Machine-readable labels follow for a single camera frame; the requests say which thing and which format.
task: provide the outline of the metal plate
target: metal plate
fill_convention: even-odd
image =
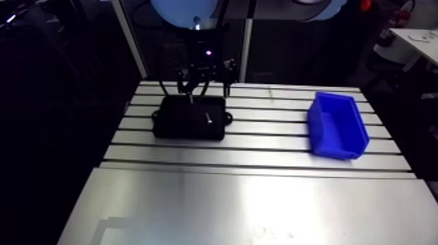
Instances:
[[[414,173],[390,171],[338,171],[318,169],[261,169],[242,167],[201,167],[180,166],[174,164],[138,164],[134,162],[102,162],[100,167],[113,169],[133,169],[147,171],[165,171],[178,173],[214,173],[223,175],[262,175],[289,177],[332,177],[362,179],[416,179]]]
[[[309,151],[307,137],[298,136],[255,136],[227,135],[221,141],[194,139],[158,139],[152,132],[118,130],[112,143],[156,145],[186,148],[268,150],[268,151]],[[400,153],[396,143],[388,139],[371,139],[365,149],[368,153]]]
[[[152,130],[154,124],[151,118],[125,117],[119,128],[125,130]],[[365,126],[371,138],[391,138],[384,126]],[[261,134],[272,136],[307,136],[305,122],[250,122],[234,121],[225,127],[227,134]]]
[[[134,106],[159,106],[164,96],[134,95],[131,104]],[[227,108],[230,109],[280,109],[307,111],[312,105],[311,100],[276,100],[266,98],[227,98]],[[374,110],[367,102],[356,103],[360,112],[373,113]]]
[[[172,163],[204,166],[259,166],[320,169],[380,169],[409,171],[400,155],[365,154],[355,160],[336,160],[314,156],[307,152],[230,151],[228,149],[190,149],[110,145],[104,157],[107,161],[139,163]]]
[[[169,94],[178,94],[176,87],[167,87]],[[193,94],[199,94],[201,87],[194,90]],[[295,90],[282,90],[282,89],[231,89],[230,97],[246,97],[246,98],[278,98],[278,99],[301,99],[301,100],[313,100],[315,98],[316,91],[295,91]],[[366,101],[365,96],[360,93],[350,92],[331,92],[334,94],[342,94],[353,97],[357,102]],[[161,87],[157,86],[139,86],[136,90],[136,94],[147,95],[164,95]],[[207,95],[222,96],[224,91],[219,87],[211,87],[207,90]]]
[[[174,81],[164,81],[166,86],[176,86]],[[159,86],[157,81],[141,81],[140,85]],[[222,83],[210,83],[211,87],[222,87]],[[281,84],[260,84],[260,83],[234,83],[232,88],[243,89],[284,89],[284,90],[315,90],[315,91],[334,91],[334,92],[354,92],[360,93],[356,87],[322,87],[306,85],[281,85]]]
[[[175,82],[165,82],[176,93]],[[312,87],[295,85],[233,85],[242,97],[227,99],[227,111],[234,121],[226,128],[223,141],[156,139],[151,130],[151,114],[158,110],[162,91],[157,82],[141,82],[115,133],[105,162],[131,164],[175,164],[182,166],[257,166],[288,169],[390,170],[410,171],[405,158],[379,117],[366,101],[357,102],[361,117],[372,140],[366,154],[357,160],[340,161],[309,153],[306,111],[314,93],[320,89],[348,94],[364,100],[356,88]],[[209,91],[222,94],[222,84],[212,83]],[[279,99],[281,94],[295,96]]]
[[[150,117],[158,106],[129,106],[126,116]],[[268,109],[227,109],[238,121],[306,122],[305,111],[278,111]],[[361,113],[364,124],[382,125],[376,114]]]
[[[436,245],[422,180],[95,169],[58,245]]]

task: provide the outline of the blue storage bin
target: blue storage bin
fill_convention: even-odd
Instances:
[[[307,119],[310,145],[316,155],[356,159],[370,141],[350,96],[316,92]]]

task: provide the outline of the white light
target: white light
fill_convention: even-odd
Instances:
[[[11,22],[13,19],[15,19],[15,14],[9,17],[9,19],[6,20],[7,23]]]

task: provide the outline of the black cable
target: black cable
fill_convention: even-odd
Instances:
[[[137,21],[136,21],[136,13],[137,13],[137,11],[141,8],[141,7],[143,7],[143,6],[145,6],[145,5],[147,5],[147,4],[149,4],[149,3],[151,3],[151,0],[144,0],[143,2],[141,2],[141,3],[139,3],[138,5],[136,5],[133,9],[132,9],[132,11],[131,11],[131,20],[132,20],[132,23],[136,26],[136,27],[139,27],[139,28],[142,28],[142,29],[144,29],[144,30],[150,30],[150,31],[154,31],[154,30],[163,30],[164,28],[163,28],[163,26],[161,26],[161,25],[143,25],[143,24],[141,24],[141,23],[138,23]]]
[[[209,88],[210,81],[205,81],[204,87],[202,88],[201,93],[199,94],[198,100],[196,100],[197,103],[201,101],[201,99],[204,97],[205,93],[207,92],[207,89]]]
[[[256,11],[257,0],[250,0],[250,4],[248,6],[248,14],[246,15],[247,19],[254,18],[254,12]]]
[[[224,22],[225,13],[227,12],[229,0],[224,0],[222,2],[222,6],[220,7],[220,12],[218,16],[218,21],[216,22],[216,29],[219,29],[222,27],[222,22]]]
[[[169,96],[168,90],[166,89],[166,87],[163,84],[163,80],[161,77],[161,65],[160,65],[160,56],[161,56],[161,52],[163,50],[163,46],[160,45],[160,47],[158,47],[158,50],[156,51],[156,55],[155,55],[155,70],[156,70],[156,79],[158,80],[161,90],[163,90],[164,96]]]

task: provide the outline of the red object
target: red object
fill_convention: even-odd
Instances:
[[[360,1],[360,10],[365,12],[371,8],[371,0],[361,0]]]

